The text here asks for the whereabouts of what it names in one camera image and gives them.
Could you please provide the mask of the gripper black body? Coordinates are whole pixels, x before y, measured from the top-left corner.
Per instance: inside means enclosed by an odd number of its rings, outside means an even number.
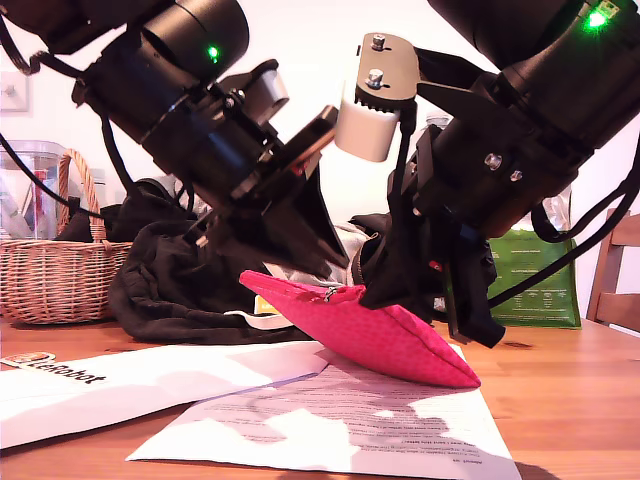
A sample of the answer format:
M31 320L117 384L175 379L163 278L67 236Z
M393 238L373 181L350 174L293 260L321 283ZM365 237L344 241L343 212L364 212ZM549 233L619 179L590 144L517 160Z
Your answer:
M502 74L468 88L424 81L418 93L452 122L430 141L433 175L414 205L447 248L446 306L452 335L493 347L505 329L491 316L495 277L488 239L563 190L588 148L544 118Z
M156 95L142 107L142 145L216 209L317 203L318 158L338 111L325 106L283 143L269 120L286 101L255 92Z

